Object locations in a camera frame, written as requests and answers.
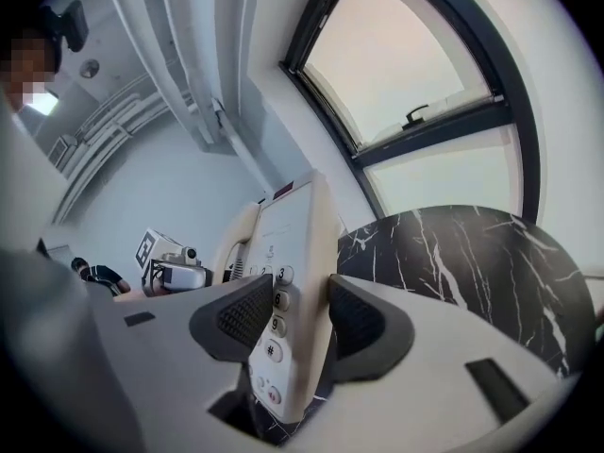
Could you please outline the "ceiling light panel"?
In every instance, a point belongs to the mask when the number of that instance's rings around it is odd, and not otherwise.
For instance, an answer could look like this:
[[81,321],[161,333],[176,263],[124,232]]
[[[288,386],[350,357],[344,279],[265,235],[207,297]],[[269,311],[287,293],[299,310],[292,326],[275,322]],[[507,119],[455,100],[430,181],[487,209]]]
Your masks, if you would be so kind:
[[50,91],[34,92],[27,102],[27,106],[43,116],[50,115],[59,102],[59,98]]

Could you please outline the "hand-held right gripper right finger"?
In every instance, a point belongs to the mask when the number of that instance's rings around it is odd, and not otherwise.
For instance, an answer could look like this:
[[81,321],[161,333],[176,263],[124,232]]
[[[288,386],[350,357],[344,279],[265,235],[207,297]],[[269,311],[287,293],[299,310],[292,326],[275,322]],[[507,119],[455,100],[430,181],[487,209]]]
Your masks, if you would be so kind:
[[328,453],[520,453],[577,383],[457,307],[330,281]]

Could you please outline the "black marble round table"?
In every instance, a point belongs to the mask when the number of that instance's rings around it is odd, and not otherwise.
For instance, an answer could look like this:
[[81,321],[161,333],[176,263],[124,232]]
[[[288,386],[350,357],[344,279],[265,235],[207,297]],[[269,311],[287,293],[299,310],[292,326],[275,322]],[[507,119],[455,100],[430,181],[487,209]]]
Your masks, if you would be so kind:
[[[359,228],[338,243],[333,276],[374,282],[472,313],[522,345],[558,378],[576,377],[596,344],[588,285],[569,253],[513,214],[476,206],[410,210]],[[257,400],[270,445],[328,453],[327,404],[339,357],[332,324],[327,363],[301,421],[286,424]]]

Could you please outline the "ceiling air conditioner unit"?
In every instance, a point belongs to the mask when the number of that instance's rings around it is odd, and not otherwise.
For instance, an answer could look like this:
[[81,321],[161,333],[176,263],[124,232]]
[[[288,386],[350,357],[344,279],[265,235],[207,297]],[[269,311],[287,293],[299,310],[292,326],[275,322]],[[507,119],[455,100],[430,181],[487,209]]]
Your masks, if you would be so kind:
[[49,161],[58,167],[61,159],[67,153],[70,147],[77,147],[77,138],[71,135],[61,135],[55,141],[53,147],[48,153],[47,157]]

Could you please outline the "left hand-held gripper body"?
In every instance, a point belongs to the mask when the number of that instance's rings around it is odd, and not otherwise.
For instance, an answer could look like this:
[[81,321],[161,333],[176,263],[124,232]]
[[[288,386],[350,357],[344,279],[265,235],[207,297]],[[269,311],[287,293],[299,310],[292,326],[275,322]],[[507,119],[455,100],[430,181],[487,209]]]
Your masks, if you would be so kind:
[[147,296],[176,294],[209,287],[213,272],[205,267],[194,247],[148,228],[135,253]]

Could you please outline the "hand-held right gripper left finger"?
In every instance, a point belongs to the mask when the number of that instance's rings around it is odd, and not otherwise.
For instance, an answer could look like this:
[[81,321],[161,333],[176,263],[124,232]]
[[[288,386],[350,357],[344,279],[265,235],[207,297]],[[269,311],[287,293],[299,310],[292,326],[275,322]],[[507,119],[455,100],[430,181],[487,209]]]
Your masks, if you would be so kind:
[[143,453],[269,453],[251,403],[247,360],[272,313],[273,281],[247,277],[120,302],[89,296]]

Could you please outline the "white ceiling pipes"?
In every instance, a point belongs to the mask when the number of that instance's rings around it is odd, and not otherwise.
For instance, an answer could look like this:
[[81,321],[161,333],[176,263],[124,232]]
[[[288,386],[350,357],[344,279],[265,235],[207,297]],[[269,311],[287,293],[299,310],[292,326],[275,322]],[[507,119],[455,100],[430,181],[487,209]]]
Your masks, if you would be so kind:
[[134,134],[169,111],[149,75],[137,77],[103,103],[75,133],[77,143],[93,145],[106,132]]

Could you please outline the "black window frame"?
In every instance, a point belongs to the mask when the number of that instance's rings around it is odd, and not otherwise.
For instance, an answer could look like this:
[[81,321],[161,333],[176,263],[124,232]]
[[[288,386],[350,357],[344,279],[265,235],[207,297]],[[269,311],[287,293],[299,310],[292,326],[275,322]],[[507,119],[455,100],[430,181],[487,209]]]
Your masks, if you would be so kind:
[[376,192],[370,188],[365,171],[389,159],[400,158],[436,144],[470,136],[489,128],[513,124],[516,127],[522,170],[521,215],[535,223],[541,197],[541,160],[537,127],[529,94],[508,46],[475,0],[427,0],[444,17],[478,61],[491,91],[500,101],[460,110],[432,123],[414,123],[401,134],[366,150],[357,150],[344,130],[335,108],[303,74],[311,48],[316,44],[323,21],[339,0],[309,0],[296,26],[280,69],[292,81],[329,137],[334,141],[348,168],[361,186],[371,210],[384,217]]

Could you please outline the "white telephone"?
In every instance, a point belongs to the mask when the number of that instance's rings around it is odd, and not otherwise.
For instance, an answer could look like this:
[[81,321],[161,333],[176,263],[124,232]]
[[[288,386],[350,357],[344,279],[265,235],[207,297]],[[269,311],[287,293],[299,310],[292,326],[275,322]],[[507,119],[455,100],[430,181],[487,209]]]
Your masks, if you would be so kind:
[[273,278],[272,311],[248,363],[255,397],[286,424],[302,420],[325,364],[327,282],[337,269],[340,225],[325,176],[312,170],[245,206],[211,266],[214,283],[223,282],[232,250],[242,245],[236,269]]

